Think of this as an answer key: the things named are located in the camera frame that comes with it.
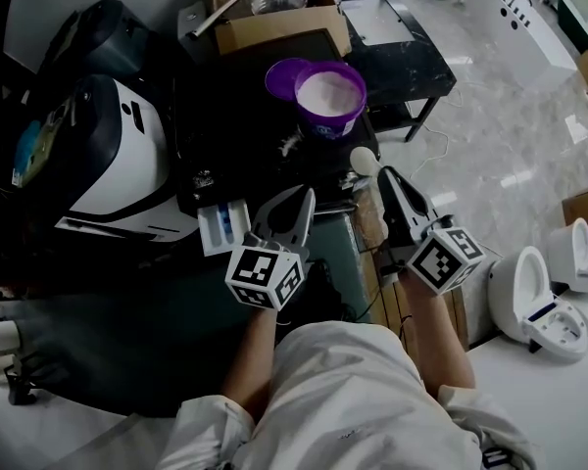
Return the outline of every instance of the white toilet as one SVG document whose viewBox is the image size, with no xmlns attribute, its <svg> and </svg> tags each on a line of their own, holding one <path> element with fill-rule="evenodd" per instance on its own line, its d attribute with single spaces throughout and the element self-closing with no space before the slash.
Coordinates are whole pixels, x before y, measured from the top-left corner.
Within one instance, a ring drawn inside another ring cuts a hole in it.
<svg viewBox="0 0 588 470">
<path fill-rule="evenodd" d="M 588 319 L 553 295 L 547 265 L 535 247 L 526 247 L 492 266 L 488 304 L 494 322 L 514 340 L 533 341 L 572 360 L 588 352 Z"/>
<path fill-rule="evenodd" d="M 588 223 L 585 219 L 580 217 L 549 236 L 547 258 L 551 280 L 567 284 L 572 291 L 588 293 Z"/>
</svg>

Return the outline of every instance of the white shirt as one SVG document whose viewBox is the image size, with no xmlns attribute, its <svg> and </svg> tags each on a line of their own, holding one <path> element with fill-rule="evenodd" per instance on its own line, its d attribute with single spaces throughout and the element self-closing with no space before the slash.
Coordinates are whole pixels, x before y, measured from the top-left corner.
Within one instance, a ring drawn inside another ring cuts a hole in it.
<svg viewBox="0 0 588 470">
<path fill-rule="evenodd" d="M 544 467 L 541 451 L 488 396 L 441 387 L 432 398 L 389 329 L 323 322 L 293 331 L 276 348 L 270 401 L 257 426 L 225 397 L 188 400 L 157 468 Z"/>
</svg>

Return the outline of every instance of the white powder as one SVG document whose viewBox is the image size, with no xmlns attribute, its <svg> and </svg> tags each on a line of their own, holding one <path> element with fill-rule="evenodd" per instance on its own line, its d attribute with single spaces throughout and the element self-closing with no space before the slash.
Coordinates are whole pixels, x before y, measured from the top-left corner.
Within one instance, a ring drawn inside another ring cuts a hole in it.
<svg viewBox="0 0 588 470">
<path fill-rule="evenodd" d="M 340 117 L 353 112 L 362 95 L 351 80 L 334 71 L 310 76 L 296 94 L 303 108 L 323 117 Z"/>
</svg>

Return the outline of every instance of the purple lid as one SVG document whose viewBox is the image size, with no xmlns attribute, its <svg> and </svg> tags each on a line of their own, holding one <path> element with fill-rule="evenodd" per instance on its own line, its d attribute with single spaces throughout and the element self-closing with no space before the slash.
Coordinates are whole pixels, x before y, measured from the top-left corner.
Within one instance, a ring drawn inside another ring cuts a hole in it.
<svg viewBox="0 0 588 470">
<path fill-rule="evenodd" d="M 266 89 L 284 101 L 294 101 L 294 82 L 298 74 L 311 63 L 306 59 L 289 58 L 274 63 L 266 73 Z"/>
</svg>

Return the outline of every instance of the metal rod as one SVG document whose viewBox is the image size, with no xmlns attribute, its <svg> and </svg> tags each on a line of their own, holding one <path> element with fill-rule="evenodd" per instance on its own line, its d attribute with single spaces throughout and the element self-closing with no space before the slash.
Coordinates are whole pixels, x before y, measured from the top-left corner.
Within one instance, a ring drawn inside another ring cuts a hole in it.
<svg viewBox="0 0 588 470">
<path fill-rule="evenodd" d="M 222 14 L 224 14 L 226 11 L 228 11 L 231 7 L 233 7 L 239 1 L 240 0 L 229 0 L 228 2 L 226 2 L 219 9 L 217 9 L 213 14 L 211 14 L 208 18 L 206 18 L 200 26 L 198 26 L 191 33 L 189 33 L 189 37 L 193 40 L 197 39 L 200 35 L 202 35 L 210 27 L 212 27 Z"/>
</svg>

